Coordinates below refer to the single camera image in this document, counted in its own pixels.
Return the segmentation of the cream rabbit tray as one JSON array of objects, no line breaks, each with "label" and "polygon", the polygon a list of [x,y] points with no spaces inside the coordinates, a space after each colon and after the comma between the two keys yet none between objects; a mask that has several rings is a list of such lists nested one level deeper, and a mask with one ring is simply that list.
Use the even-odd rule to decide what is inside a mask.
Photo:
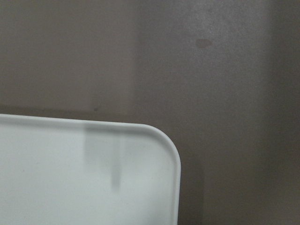
[{"label": "cream rabbit tray", "polygon": [[3,225],[175,225],[180,171],[150,125],[0,116]]}]

